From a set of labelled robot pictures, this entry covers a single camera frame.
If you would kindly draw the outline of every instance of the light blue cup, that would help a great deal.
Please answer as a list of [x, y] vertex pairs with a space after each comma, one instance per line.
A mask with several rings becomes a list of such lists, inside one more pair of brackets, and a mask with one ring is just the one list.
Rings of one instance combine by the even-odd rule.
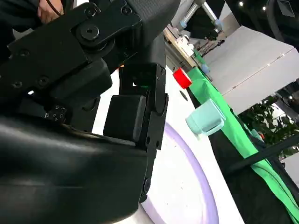
[[219, 131], [226, 118], [216, 103], [209, 99], [186, 118], [187, 125], [194, 134], [207, 136]]

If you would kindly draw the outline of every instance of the purple circle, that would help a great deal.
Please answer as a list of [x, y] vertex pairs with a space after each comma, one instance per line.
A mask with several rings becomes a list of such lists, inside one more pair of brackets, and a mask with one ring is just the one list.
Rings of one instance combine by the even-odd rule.
[[[171, 137], [180, 146], [180, 148], [183, 149], [189, 163], [192, 166], [193, 171], [196, 174], [200, 188], [203, 192], [203, 201], [206, 204], [206, 214], [204, 214], [203, 216], [203, 224], [218, 224], [219, 217], [215, 198], [213, 196], [212, 189], [206, 178], [206, 175], [198, 160], [196, 159], [190, 147], [183, 140], [183, 138], [168, 123], [165, 123], [164, 133]], [[166, 222], [162, 219], [162, 217], [154, 207], [150, 198], [142, 203], [142, 207], [155, 224], [166, 224]]]

